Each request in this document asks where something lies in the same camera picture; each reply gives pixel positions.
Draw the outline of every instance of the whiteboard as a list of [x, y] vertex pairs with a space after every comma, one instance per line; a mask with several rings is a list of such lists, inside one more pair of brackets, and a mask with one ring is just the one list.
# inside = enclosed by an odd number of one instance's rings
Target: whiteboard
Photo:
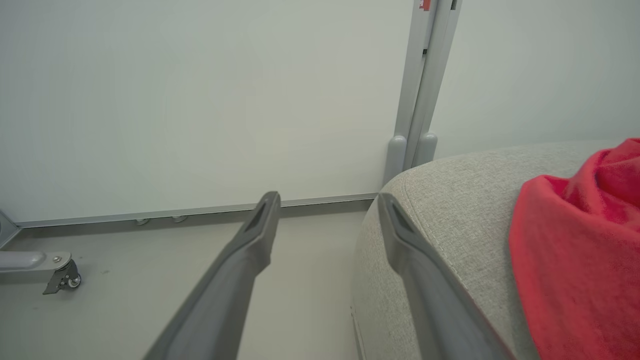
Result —
[[381, 187], [412, 1], [0, 1], [14, 222]]
[[435, 158], [640, 136], [640, 1], [464, 1]]

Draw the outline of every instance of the red cloth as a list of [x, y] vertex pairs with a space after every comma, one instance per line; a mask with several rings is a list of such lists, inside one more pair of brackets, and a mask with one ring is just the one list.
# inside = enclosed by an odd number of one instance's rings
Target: red cloth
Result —
[[640, 359], [640, 139], [526, 182], [509, 247], [542, 360]]

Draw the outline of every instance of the red blanket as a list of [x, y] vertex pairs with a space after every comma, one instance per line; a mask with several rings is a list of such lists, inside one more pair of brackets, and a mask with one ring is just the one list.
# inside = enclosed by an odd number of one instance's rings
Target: red blanket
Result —
[[640, 359], [640, 139], [526, 182], [509, 246], [542, 360]]

